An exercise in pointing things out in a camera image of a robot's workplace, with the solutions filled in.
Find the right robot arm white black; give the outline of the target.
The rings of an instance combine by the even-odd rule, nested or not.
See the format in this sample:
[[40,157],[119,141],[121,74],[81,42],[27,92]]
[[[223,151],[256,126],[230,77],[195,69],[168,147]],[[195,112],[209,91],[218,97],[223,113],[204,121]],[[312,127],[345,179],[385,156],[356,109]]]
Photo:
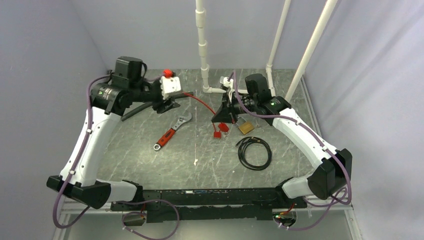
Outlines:
[[285,180],[275,194],[276,203],[289,207],[298,197],[315,196],[321,200],[335,199],[345,188],[347,201],[352,200],[352,160],[346,148],[338,149],[309,127],[282,96],[272,96],[265,76],[255,73],[245,79],[246,94],[237,91],[235,73],[220,79],[223,90],[221,106],[211,119],[213,123],[235,124],[241,114],[264,119],[288,137],[306,156],[313,171]]

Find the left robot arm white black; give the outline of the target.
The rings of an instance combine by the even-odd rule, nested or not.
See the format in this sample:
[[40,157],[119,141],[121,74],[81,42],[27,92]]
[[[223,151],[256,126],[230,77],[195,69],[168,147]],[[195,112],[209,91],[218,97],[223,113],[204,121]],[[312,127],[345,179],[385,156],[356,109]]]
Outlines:
[[101,180],[98,169],[112,132],[133,103],[152,103],[158,114],[178,107],[174,95],[182,86],[176,74],[165,70],[151,80],[145,77],[146,71],[141,59],[121,56],[110,74],[88,85],[86,117],[77,143],[60,173],[47,179],[48,188],[94,209],[121,201],[131,210],[143,205],[139,184]]

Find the red alligator clip lead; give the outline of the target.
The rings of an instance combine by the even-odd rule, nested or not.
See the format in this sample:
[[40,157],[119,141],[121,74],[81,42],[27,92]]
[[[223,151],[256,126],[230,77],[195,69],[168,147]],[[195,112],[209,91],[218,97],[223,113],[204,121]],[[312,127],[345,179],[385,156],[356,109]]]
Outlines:
[[[191,100],[194,100],[198,103],[199,107],[202,109],[202,111],[200,111],[200,113],[202,114],[206,114],[206,116],[203,116],[202,118],[204,120],[207,119],[207,117],[212,117],[215,114],[215,111],[213,110],[212,107],[210,107],[207,103],[205,103],[203,100],[201,100],[199,97],[194,96],[192,93],[188,93],[188,92],[183,92],[182,93],[185,97],[190,98]],[[219,127],[221,134],[228,134],[230,131],[230,128],[228,126],[227,123],[215,123],[215,125],[217,127]]]
[[221,133],[221,130],[219,129],[219,127],[217,127],[215,123],[212,123],[212,126],[213,126],[213,138],[214,139],[221,139],[222,133]]

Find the brass padlock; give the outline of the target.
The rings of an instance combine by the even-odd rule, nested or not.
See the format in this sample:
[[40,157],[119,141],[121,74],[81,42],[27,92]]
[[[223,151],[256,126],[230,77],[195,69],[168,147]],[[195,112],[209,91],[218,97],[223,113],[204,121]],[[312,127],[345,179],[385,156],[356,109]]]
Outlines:
[[255,126],[250,121],[247,121],[245,118],[240,116],[237,118],[236,124],[243,135],[247,135],[255,129]]

